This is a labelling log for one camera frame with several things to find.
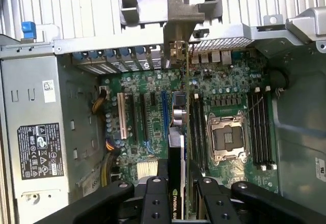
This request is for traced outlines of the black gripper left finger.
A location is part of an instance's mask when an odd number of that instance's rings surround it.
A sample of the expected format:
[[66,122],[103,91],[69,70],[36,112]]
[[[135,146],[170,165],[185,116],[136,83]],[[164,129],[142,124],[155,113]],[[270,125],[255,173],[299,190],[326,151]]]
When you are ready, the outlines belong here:
[[39,223],[169,223],[168,161],[137,185],[118,180],[41,219]]

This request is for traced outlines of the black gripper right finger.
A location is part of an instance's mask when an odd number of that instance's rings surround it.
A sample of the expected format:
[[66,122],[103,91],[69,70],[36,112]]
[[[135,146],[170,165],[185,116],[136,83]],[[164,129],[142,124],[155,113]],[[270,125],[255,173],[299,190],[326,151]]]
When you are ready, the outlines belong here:
[[196,187],[197,217],[210,223],[325,223],[325,215],[250,182],[222,187],[204,177],[194,161],[190,176]]

